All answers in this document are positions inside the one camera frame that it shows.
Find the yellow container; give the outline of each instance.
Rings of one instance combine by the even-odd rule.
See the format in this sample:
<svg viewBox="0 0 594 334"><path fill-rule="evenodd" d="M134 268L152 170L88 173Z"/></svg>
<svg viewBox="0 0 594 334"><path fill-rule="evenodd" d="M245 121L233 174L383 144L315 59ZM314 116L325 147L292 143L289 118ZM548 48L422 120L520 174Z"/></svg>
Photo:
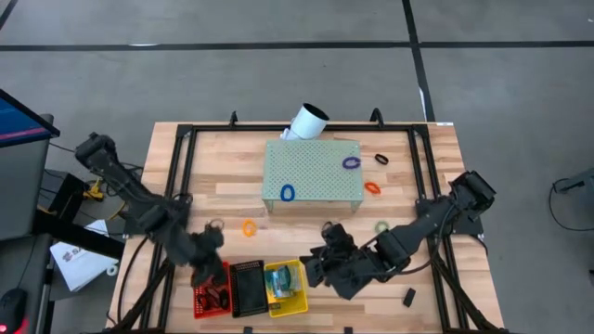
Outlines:
<svg viewBox="0 0 594 334"><path fill-rule="evenodd" d="M301 291L296 291L295 295L289 298L276 299L268 289L266 295L268 297L268 313L271 317L280 317L285 315L296 315L307 312L307 296L305 294L305 278L301 262L299 260L289 260L279 263L265 264L264 270L277 270L283 265L293 265L299 267L299 279L301 280Z"/></svg>

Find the computer screen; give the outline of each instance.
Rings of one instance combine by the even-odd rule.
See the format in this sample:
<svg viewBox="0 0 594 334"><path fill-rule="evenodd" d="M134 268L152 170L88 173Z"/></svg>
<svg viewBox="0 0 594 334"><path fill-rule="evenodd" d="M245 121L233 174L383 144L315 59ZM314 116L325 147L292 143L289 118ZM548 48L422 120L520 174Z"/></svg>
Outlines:
<svg viewBox="0 0 594 334"><path fill-rule="evenodd" d="M58 135L58 129L0 89L0 148Z"/></svg>

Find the red basket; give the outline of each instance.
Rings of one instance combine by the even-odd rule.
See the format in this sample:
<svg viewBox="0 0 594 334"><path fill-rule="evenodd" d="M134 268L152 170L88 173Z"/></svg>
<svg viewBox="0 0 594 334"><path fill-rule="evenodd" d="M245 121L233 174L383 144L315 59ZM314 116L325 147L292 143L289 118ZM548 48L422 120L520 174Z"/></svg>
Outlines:
<svg viewBox="0 0 594 334"><path fill-rule="evenodd" d="M204 285L210 285L211 279L207 282L208 284L200 285L197 288L194 288L194 319L204 319L207 317L218 316L218 315L226 315L231 313L233 309L232 298L231 298L231 279L229 276L229 263L223 262L223 267L226 270L226 284L224 286L218 287L215 290L217 292L221 291L222 289L226 289L229 293L229 308L227 310L221 308L213 308L208 311L204 311L202 309L202 305L198 303L198 296L204 294Z"/></svg>

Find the blue screen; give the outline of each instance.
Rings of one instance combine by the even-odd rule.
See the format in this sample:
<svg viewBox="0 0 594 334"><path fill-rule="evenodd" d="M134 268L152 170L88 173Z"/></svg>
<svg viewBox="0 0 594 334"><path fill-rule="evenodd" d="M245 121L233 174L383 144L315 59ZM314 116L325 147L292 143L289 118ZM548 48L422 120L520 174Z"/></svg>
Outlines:
<svg viewBox="0 0 594 334"><path fill-rule="evenodd" d="M45 138L51 133L44 126L0 98L0 143Z"/></svg>

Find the gray floor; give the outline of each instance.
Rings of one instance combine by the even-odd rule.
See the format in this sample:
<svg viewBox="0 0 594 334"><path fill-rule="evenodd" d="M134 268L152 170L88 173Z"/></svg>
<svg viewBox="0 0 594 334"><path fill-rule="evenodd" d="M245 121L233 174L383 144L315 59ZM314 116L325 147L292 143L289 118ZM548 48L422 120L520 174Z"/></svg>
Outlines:
<svg viewBox="0 0 594 334"><path fill-rule="evenodd" d="M414 0L413 10L425 42L594 40L591 0ZM405 41L404 17L397 0L19 0L0 45ZM455 123L467 167L498 192L483 221L506 326L591 332L594 232L556 226L547 195L552 181L594 166L594 48L422 55L437 121ZM0 86L56 116L56 143L106 133L134 163L156 121L222 121L233 110L246 121L288 120L303 101L335 120L365 120L374 107L389 121L424 117L408 49L3 52ZM88 176L53 148L47 166ZM580 191L553 204L566 224L594 227ZM58 302L53 332L100 330L113 284L102 277Z"/></svg>

